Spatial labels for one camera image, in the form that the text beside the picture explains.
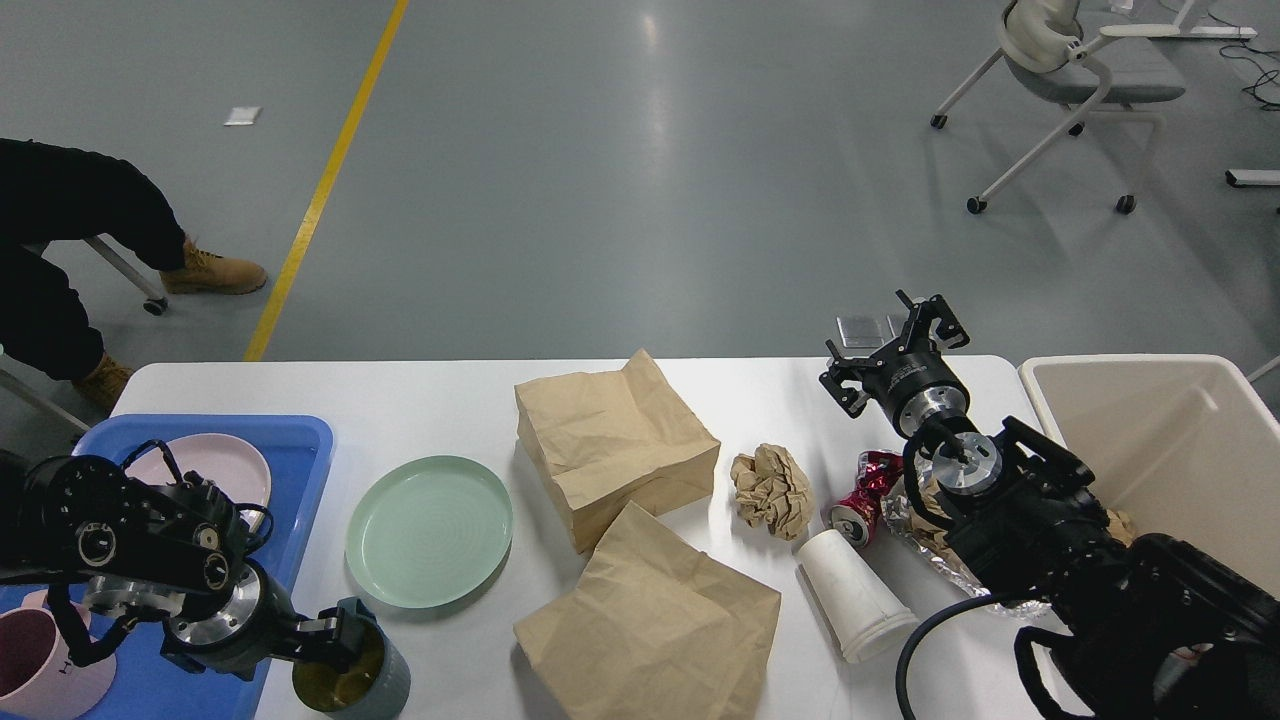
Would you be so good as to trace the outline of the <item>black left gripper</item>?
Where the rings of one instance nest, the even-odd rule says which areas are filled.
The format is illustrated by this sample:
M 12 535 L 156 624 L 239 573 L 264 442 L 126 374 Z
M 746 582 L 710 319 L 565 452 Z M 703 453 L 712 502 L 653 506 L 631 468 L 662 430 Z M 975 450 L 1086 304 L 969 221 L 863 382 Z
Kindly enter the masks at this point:
M 229 600 L 204 620 L 164 624 L 160 655 L 191 674 L 207 670 L 251 682 L 294 630 L 294 667 L 349 671 L 364 656 L 376 618 L 360 597 L 339 600 L 316 618 L 296 612 L 288 591 L 248 560 Z

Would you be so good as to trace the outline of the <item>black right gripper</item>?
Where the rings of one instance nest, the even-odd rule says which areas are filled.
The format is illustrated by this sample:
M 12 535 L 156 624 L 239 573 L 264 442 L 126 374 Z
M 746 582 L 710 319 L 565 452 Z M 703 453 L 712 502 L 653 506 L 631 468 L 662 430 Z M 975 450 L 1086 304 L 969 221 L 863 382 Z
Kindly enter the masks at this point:
M 904 290 L 895 295 L 908 319 L 893 345 L 870 357 L 845 357 L 827 340 L 831 360 L 819 383 L 850 418 L 859 418 L 873 397 L 897 434 L 913 437 L 937 413 L 968 413 L 972 396 L 941 351 L 972 340 L 942 295 L 910 299 Z

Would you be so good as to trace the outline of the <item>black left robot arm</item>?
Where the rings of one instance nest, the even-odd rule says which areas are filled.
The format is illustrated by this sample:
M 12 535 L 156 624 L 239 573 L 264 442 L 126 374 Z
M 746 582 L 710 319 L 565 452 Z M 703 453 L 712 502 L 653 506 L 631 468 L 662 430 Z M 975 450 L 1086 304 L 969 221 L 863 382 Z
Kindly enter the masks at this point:
M 31 464 L 3 454 L 4 585 L 44 585 L 81 667 L 105 660 L 143 623 L 187 673 L 248 682 L 265 659 L 337 673 L 372 648 L 357 600 L 316 618 L 256 561 L 274 532 L 261 503 L 237 503 L 168 445 L 150 439 L 114 462 L 67 455 Z

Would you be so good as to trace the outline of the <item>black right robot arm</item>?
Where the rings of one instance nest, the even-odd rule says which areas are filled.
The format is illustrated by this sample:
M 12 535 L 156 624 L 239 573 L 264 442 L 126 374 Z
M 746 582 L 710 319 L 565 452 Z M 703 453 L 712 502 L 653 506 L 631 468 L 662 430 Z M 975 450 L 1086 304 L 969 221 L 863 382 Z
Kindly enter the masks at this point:
M 835 343 L 820 383 L 849 416 L 877 401 L 902 437 L 902 486 L 916 515 L 986 589 L 911 632 L 895 694 L 913 717 L 908 670 L 927 634 L 968 610 L 1043 601 L 1068 626 L 1021 628 L 1018 674 L 1044 719 L 1068 712 L 1034 656 L 1044 647 L 1093 719 L 1275 719 L 1277 601 L 1193 544 L 1147 533 L 1124 544 L 1070 450 L 1007 416 L 979 432 L 970 395 L 943 360 L 969 336 L 938 295 L 911 299 L 899 334 L 867 357 Z

